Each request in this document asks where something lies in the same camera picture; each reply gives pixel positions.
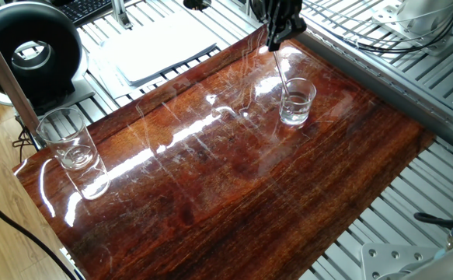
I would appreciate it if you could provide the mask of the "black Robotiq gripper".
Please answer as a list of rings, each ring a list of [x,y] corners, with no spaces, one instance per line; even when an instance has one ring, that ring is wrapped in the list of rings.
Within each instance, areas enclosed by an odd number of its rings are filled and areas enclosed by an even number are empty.
[[[306,22],[297,16],[302,7],[302,0],[268,0],[267,1],[267,42],[269,52],[278,51],[281,42],[295,38],[307,29]],[[290,18],[281,31],[281,41],[278,34],[282,27],[282,19]]]

